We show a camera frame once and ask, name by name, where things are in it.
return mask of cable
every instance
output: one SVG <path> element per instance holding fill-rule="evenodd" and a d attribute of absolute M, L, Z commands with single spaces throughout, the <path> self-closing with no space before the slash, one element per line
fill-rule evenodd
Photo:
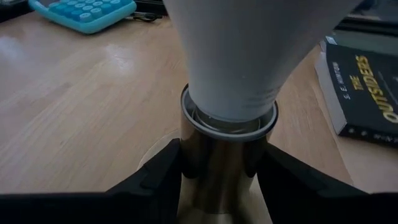
<path fill-rule="evenodd" d="M 157 19 L 161 19 L 162 16 L 158 14 L 154 14 L 151 12 L 134 12 L 131 14 L 128 19 L 135 19 L 144 22 L 154 22 Z"/>

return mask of white cone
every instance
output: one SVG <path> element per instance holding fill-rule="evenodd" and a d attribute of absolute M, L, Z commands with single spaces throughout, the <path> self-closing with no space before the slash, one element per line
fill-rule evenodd
<path fill-rule="evenodd" d="M 360 0 L 164 0 L 188 58 L 189 92 L 224 121 L 264 115 L 306 54 Z"/>

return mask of calculator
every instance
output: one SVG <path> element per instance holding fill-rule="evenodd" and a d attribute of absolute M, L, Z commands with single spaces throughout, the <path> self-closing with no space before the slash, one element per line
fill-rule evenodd
<path fill-rule="evenodd" d="M 132 0 L 29 0 L 29 5 L 47 19 L 84 34 L 94 34 L 137 9 Z"/>

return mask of book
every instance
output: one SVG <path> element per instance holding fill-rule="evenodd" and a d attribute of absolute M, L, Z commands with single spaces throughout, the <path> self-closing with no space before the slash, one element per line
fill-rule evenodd
<path fill-rule="evenodd" d="M 339 136 L 398 147 L 398 57 L 326 43 L 315 70 Z"/>

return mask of wooden desk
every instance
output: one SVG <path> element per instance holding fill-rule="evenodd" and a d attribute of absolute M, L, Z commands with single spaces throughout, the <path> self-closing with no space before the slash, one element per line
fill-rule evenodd
<path fill-rule="evenodd" d="M 0 193 L 101 191 L 179 127 L 187 82 L 168 19 L 81 35 L 35 13 L 0 27 Z M 315 48 L 279 94 L 271 142 L 368 192 L 398 191 L 398 150 L 333 133 Z"/>

